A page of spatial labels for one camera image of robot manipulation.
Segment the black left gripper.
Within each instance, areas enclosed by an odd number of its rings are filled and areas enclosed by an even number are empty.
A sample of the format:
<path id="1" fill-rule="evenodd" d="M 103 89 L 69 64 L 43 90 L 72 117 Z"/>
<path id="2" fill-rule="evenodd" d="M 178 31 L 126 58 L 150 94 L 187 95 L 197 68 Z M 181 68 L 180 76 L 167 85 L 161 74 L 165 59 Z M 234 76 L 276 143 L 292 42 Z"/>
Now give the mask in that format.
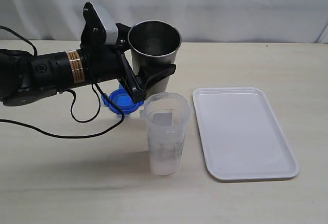
<path id="1" fill-rule="evenodd" d="M 125 57 L 125 51 L 130 49 L 128 33 L 131 27 L 116 23 L 118 28 L 116 44 L 95 45 L 92 27 L 95 26 L 96 20 L 92 4 L 94 3 L 86 2 L 84 4 L 85 25 L 80 37 L 80 48 L 86 58 L 90 75 L 98 83 L 117 79 L 125 90 L 137 86 L 136 75 Z M 141 66 L 137 78 L 146 93 L 160 93 L 165 92 L 169 77 L 175 71 L 175 64 Z"/>

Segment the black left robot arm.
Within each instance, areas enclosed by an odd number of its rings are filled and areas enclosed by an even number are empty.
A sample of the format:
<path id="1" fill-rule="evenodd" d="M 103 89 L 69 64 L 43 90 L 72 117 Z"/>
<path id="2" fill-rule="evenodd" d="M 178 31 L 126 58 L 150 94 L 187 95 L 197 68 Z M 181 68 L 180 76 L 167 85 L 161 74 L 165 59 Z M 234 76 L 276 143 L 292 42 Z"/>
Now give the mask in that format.
<path id="1" fill-rule="evenodd" d="M 44 55 L 1 49 L 1 102 L 22 106 L 67 89 L 116 79 L 138 103 L 163 92 L 175 72 L 179 31 L 162 21 L 133 27 L 116 23 L 108 11 L 87 2 L 80 48 Z"/>

